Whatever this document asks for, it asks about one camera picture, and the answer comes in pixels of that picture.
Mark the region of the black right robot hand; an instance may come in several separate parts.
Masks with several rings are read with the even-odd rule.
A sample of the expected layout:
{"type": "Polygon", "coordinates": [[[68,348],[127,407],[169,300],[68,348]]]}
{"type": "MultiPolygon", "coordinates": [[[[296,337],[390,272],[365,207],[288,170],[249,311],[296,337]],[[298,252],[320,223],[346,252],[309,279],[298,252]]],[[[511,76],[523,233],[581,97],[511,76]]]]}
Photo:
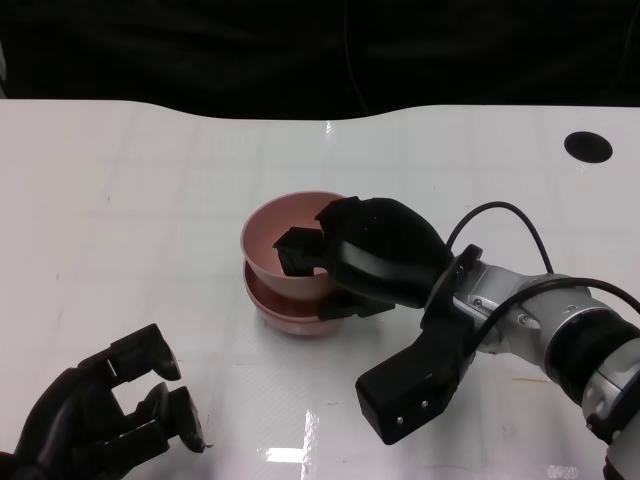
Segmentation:
{"type": "Polygon", "coordinates": [[[397,200],[341,198],[315,219],[318,229],[294,226],[274,248],[286,276],[319,268],[337,287],[320,301],[322,321],[420,309],[453,260],[431,224],[397,200]]]}

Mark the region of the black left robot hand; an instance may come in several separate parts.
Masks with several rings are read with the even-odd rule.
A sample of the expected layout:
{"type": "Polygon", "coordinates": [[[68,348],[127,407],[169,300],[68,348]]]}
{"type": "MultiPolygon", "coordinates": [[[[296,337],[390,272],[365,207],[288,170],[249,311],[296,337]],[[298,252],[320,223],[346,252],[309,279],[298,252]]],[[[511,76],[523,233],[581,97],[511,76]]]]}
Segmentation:
{"type": "Polygon", "coordinates": [[[15,450],[1,455],[4,479],[122,479],[179,438],[207,449],[189,390],[158,326],[148,325],[63,371],[31,409],[15,450]],[[149,372],[162,379],[123,412],[113,390],[149,372]]]}

